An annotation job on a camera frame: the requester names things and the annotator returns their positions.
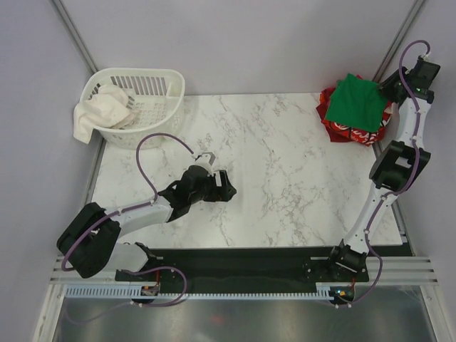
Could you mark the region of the green t-shirt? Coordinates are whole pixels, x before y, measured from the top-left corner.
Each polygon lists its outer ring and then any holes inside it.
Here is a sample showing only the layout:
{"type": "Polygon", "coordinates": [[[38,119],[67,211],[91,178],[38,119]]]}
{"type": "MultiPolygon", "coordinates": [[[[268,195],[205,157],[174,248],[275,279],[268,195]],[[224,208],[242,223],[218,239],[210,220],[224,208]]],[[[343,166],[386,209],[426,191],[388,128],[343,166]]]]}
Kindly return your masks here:
{"type": "Polygon", "coordinates": [[[377,83],[348,73],[337,82],[330,96],[325,119],[348,128],[376,133],[380,129],[387,103],[377,83]]]}

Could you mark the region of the white cream t-shirt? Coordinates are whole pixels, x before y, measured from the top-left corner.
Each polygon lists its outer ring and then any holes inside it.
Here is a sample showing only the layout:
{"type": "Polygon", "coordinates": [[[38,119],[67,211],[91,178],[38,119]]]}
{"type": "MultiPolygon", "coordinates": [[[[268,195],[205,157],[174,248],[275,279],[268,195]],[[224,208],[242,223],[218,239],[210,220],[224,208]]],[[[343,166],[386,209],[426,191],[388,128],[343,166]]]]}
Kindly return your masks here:
{"type": "Polygon", "coordinates": [[[128,107],[128,94],[116,85],[102,85],[90,100],[73,110],[73,137],[88,144],[96,127],[121,129],[131,124],[138,112],[128,107]]]}

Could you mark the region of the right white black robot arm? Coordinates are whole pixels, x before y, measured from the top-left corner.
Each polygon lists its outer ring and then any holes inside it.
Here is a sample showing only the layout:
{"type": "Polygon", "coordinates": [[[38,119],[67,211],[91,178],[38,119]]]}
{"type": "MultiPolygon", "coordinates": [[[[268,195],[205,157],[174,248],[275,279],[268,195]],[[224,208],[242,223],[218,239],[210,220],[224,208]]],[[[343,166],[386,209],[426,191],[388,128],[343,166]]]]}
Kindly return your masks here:
{"type": "Polygon", "coordinates": [[[385,212],[429,163],[431,154],[424,148],[423,133],[435,98],[430,86],[439,71],[438,64],[420,56],[411,70],[401,66],[381,83],[381,93],[398,105],[398,131],[370,170],[372,185],[359,217],[324,263],[332,280],[368,278],[366,258],[371,252],[371,237],[385,212]]]}

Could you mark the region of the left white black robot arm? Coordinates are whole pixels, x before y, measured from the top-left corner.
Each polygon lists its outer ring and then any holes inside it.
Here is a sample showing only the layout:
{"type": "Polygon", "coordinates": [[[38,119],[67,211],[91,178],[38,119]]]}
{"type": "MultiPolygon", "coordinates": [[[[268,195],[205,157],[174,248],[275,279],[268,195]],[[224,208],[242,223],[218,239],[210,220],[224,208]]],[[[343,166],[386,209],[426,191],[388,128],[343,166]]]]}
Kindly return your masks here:
{"type": "Polygon", "coordinates": [[[237,193],[225,170],[209,173],[192,165],[157,197],[108,213],[95,202],[85,205],[58,238],[63,255],[61,269],[91,278],[114,269],[136,275],[141,280],[154,277],[156,263],[143,243],[122,244],[126,234],[155,224],[175,221],[198,202],[228,202],[237,193]]]}

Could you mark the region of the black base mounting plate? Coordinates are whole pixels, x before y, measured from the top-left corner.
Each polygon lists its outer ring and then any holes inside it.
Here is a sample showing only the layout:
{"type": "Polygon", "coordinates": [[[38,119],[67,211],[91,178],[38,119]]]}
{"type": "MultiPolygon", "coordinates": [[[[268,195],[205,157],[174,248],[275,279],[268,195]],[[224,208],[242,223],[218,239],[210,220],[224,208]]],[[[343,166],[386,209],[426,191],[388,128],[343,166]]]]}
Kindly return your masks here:
{"type": "Polygon", "coordinates": [[[158,281],[160,289],[258,293],[261,290],[313,290],[336,281],[325,273],[330,247],[153,249],[142,276],[117,271],[116,281],[158,281]]]}

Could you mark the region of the red printed folded t-shirt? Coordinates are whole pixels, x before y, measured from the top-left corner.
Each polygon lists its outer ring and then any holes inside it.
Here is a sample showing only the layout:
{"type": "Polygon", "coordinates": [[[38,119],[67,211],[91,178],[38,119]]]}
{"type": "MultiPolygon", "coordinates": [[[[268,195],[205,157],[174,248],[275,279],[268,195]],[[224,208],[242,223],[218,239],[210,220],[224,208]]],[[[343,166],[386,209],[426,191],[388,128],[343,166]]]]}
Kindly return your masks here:
{"type": "Polygon", "coordinates": [[[330,103],[330,97],[335,88],[326,88],[320,92],[319,105],[316,112],[321,119],[321,124],[325,127],[329,139],[333,143],[355,142],[364,146],[371,146],[373,143],[381,141],[386,134],[386,128],[393,114],[393,104],[388,101],[382,114],[380,128],[375,133],[370,133],[361,129],[350,128],[348,126],[334,123],[326,119],[326,113],[330,103]]]}

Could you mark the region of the white plastic laundry basket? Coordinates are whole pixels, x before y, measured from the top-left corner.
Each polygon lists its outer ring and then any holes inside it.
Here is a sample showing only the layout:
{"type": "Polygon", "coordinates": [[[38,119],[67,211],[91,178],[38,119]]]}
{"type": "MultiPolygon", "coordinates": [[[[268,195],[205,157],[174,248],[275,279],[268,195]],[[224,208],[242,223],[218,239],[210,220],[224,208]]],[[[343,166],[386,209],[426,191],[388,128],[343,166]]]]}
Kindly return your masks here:
{"type": "Polygon", "coordinates": [[[134,150],[152,133],[178,134],[183,121],[185,79],[171,69],[105,68],[92,75],[80,100],[90,100],[102,86],[116,86],[127,96],[134,120],[123,128],[95,127],[111,145],[134,150]]]}

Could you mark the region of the right aluminium frame post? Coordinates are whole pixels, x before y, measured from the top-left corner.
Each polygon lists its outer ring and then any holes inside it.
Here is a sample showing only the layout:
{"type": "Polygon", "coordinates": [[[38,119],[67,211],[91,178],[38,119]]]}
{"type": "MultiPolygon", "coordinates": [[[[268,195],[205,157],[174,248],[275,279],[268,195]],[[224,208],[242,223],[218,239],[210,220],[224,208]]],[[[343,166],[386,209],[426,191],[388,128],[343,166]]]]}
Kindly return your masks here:
{"type": "Polygon", "coordinates": [[[383,76],[386,74],[388,68],[396,57],[402,43],[407,38],[417,19],[420,17],[420,14],[425,8],[427,2],[428,0],[414,0],[379,67],[377,68],[372,81],[376,83],[381,82],[383,76]]]}

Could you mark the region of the aluminium frame post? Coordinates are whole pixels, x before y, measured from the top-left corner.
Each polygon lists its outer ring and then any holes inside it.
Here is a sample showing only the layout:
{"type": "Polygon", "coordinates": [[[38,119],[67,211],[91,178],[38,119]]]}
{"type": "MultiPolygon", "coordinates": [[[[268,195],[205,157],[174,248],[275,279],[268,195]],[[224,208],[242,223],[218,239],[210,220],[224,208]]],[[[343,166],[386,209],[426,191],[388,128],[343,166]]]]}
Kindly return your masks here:
{"type": "Polygon", "coordinates": [[[396,57],[402,43],[407,38],[417,19],[420,17],[420,14],[425,8],[427,2],[428,0],[414,0],[379,67],[377,68],[372,81],[376,83],[381,82],[383,76],[386,74],[388,68],[396,57]]]}
{"type": "Polygon", "coordinates": [[[49,0],[48,2],[53,8],[54,12],[56,13],[61,24],[63,25],[65,31],[67,32],[72,44],[75,46],[86,68],[92,74],[98,72],[98,66],[95,60],[93,59],[88,47],[86,46],[77,26],[71,18],[71,15],[68,9],[66,8],[64,2],[61,0],[49,0]]]}

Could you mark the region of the left aluminium frame post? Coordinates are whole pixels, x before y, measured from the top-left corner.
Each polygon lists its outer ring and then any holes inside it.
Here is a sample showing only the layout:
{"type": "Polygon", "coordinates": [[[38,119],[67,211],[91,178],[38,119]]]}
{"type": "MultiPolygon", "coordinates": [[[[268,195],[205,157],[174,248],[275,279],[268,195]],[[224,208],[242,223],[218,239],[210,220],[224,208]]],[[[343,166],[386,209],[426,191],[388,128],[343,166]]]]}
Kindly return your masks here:
{"type": "Polygon", "coordinates": [[[86,68],[92,74],[98,72],[98,66],[95,60],[93,59],[88,47],[86,46],[77,26],[71,18],[71,15],[68,9],[66,8],[64,2],[61,0],[49,0],[48,2],[53,8],[54,12],[56,13],[61,24],[63,25],[65,31],[67,32],[72,44],[75,46],[86,68]]]}

